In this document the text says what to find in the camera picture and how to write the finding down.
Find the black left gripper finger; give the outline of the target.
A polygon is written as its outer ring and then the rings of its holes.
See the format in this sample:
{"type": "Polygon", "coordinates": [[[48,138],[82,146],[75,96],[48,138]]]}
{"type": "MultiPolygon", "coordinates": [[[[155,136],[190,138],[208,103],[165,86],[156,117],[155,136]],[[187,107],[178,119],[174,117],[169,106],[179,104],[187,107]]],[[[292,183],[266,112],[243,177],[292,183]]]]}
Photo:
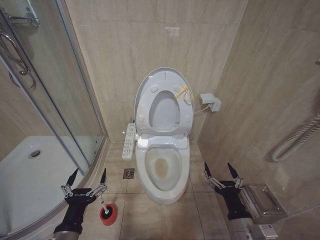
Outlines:
{"type": "Polygon", "coordinates": [[[64,195],[64,198],[72,197],[74,194],[72,192],[72,185],[75,182],[77,173],[78,173],[78,168],[72,173],[72,175],[69,176],[67,182],[65,185],[61,185],[60,189],[64,195]]]}
{"type": "Polygon", "coordinates": [[[100,179],[100,184],[98,185],[98,187],[94,188],[93,190],[91,190],[89,192],[89,197],[90,198],[93,198],[93,197],[98,198],[107,189],[108,189],[108,186],[107,186],[107,169],[105,168],[104,171],[103,171],[103,174],[101,176],[101,179],[100,179]]]}

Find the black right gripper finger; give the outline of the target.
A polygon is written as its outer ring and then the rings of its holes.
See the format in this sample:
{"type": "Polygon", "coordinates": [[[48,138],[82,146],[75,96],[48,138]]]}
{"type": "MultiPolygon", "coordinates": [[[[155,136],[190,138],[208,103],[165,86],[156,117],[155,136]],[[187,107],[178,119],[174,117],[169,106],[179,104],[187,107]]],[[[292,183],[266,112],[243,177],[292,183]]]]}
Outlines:
{"type": "Polygon", "coordinates": [[[227,166],[233,178],[234,187],[241,189],[243,187],[244,179],[242,177],[239,177],[238,172],[232,167],[230,163],[228,163],[227,166]]]}
{"type": "Polygon", "coordinates": [[[206,162],[204,162],[204,174],[206,177],[206,181],[209,185],[213,186],[214,188],[216,187],[218,189],[223,189],[225,187],[224,184],[222,184],[217,179],[212,177],[212,174],[206,162]]]}

